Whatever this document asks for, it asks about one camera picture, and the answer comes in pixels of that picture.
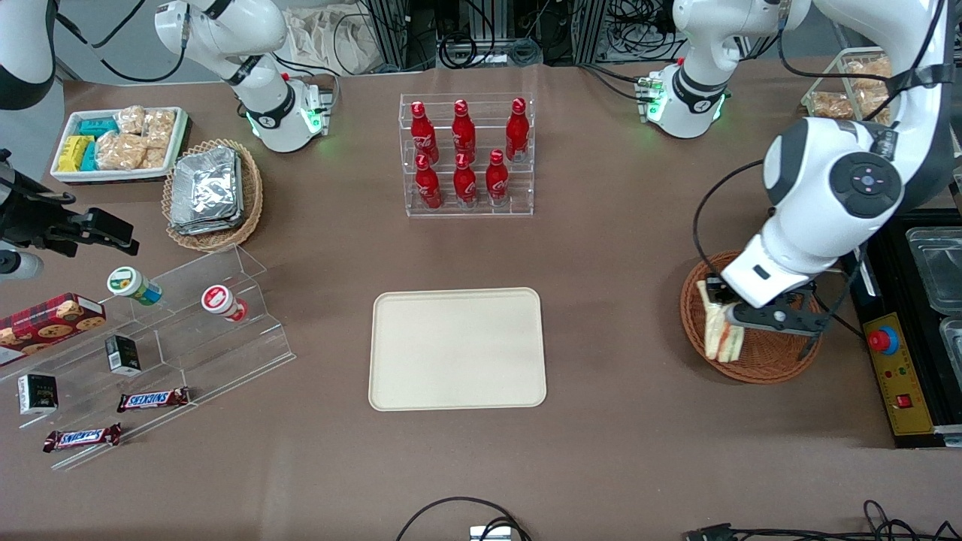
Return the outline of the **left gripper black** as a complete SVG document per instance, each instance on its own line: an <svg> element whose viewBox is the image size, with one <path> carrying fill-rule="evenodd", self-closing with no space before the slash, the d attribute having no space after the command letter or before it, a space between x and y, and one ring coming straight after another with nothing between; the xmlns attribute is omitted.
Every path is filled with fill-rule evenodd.
<svg viewBox="0 0 962 541"><path fill-rule="evenodd" d="M731 289L718 275L707 275L709 301L731 301ZM755 307L748 301L725 307L726 322L743 328L783 334L817 335L824 331L824 316L813 292L783 292L769 304Z"/></svg>

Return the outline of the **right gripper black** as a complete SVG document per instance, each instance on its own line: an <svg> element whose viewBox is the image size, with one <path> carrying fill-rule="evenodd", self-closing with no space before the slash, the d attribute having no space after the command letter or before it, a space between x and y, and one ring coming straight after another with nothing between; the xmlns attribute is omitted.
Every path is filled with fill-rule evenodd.
<svg viewBox="0 0 962 541"><path fill-rule="evenodd" d="M69 258L76 256L78 243L101 244L138 255L140 244L133 238L133 225L102 209L87 209L75 216L66 209L76 202L74 195L57 194L21 174L11 167L10 157L11 151L1 151L3 242L17 249L33 246ZM76 230L75 242L61 237L61 233L73 231L71 226Z"/></svg>

